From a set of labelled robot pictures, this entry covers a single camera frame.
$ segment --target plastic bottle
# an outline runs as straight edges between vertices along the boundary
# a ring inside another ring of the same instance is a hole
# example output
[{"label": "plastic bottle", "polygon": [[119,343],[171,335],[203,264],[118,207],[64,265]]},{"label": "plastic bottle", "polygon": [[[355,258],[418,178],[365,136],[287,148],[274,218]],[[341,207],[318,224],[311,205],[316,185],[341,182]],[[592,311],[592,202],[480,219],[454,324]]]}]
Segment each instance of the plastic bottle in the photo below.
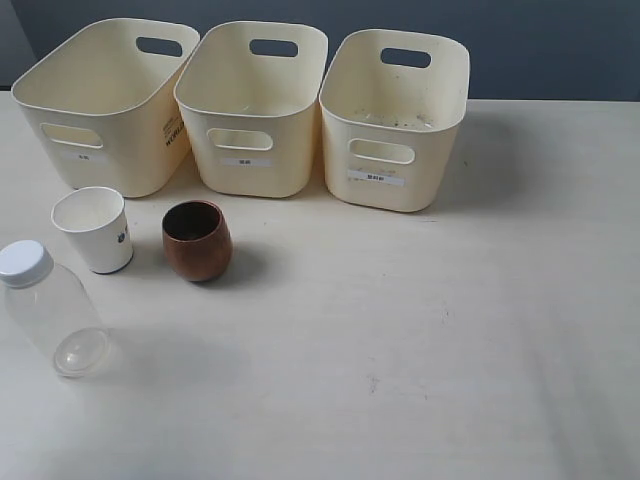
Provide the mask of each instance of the plastic bottle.
[{"label": "plastic bottle", "polygon": [[82,283],[34,240],[0,251],[5,306],[59,375],[94,371],[109,351],[107,330]]}]

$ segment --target storage bin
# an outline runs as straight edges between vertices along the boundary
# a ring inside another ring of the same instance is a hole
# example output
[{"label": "storage bin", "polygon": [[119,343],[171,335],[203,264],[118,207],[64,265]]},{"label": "storage bin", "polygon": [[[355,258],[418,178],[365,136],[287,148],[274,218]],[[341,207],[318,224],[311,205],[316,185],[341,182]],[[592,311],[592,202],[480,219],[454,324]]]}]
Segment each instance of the storage bin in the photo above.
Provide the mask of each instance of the storage bin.
[{"label": "storage bin", "polygon": [[320,92],[327,187],[400,212],[434,199],[466,110],[467,49],[390,30],[348,36]]},{"label": "storage bin", "polygon": [[305,25],[231,22],[205,35],[175,97],[209,188],[287,197],[306,185],[326,57],[327,37]]},{"label": "storage bin", "polygon": [[126,197],[160,189],[189,151],[173,87],[200,35],[117,18],[85,27],[12,88],[62,179]]}]

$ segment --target blue wall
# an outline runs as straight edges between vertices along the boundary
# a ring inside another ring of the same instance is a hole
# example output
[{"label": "blue wall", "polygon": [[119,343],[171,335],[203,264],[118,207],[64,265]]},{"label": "blue wall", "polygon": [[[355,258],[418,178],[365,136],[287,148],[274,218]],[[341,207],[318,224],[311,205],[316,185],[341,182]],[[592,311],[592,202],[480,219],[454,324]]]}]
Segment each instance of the blue wall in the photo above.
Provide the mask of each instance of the blue wall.
[{"label": "blue wall", "polygon": [[638,100],[640,0],[13,0],[40,58],[84,25],[117,16],[186,23],[238,19],[323,30],[331,54],[371,27],[436,33],[471,52],[470,96]]}]

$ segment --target paper cup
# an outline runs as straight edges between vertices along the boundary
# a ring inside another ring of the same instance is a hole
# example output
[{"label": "paper cup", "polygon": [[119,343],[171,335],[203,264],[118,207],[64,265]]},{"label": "paper cup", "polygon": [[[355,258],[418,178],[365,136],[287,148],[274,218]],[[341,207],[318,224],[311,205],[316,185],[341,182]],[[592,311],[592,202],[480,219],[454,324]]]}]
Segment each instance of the paper cup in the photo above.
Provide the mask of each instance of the paper cup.
[{"label": "paper cup", "polygon": [[124,198],[112,188],[85,187],[70,193],[54,205],[51,221],[95,273],[117,272],[133,257]]}]

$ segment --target copper cup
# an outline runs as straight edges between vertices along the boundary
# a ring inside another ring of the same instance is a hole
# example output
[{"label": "copper cup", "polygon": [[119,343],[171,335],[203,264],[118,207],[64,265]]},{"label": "copper cup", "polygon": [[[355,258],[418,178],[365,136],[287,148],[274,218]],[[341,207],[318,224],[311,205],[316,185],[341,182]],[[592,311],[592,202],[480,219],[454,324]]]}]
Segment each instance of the copper cup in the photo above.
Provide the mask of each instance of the copper cup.
[{"label": "copper cup", "polygon": [[181,203],[165,214],[162,243],[171,268],[191,282],[222,275],[233,252],[222,210],[204,200]]}]

